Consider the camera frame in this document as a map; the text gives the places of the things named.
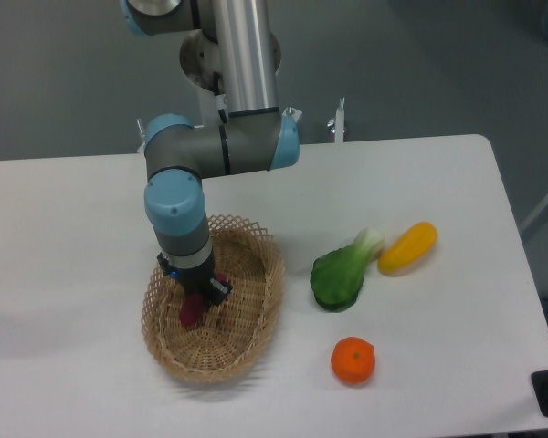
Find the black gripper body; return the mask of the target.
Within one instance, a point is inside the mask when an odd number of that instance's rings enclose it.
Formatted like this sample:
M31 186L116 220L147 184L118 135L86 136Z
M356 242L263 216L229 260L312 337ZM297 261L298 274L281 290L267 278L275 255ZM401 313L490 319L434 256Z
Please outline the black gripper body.
M227 278L216 273L213 253L192 268L177 267L163 253L157 256L157 261L163 274L179 283L186 295L200 294L208 306L220 306L233 290Z

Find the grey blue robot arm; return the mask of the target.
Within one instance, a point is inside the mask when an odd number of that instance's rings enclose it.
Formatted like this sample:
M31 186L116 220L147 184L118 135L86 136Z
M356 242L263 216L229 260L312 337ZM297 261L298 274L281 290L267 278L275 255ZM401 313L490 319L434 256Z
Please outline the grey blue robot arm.
M300 156L295 119L279 110L274 38L263 1L124 1L130 29L154 36L196 30L209 49L196 58L207 85L225 98L218 123L196 127L164 114L144 132L144 207L161 252L163 273L185 292L179 318L194 325L228 297L215 268L204 179L290 167Z

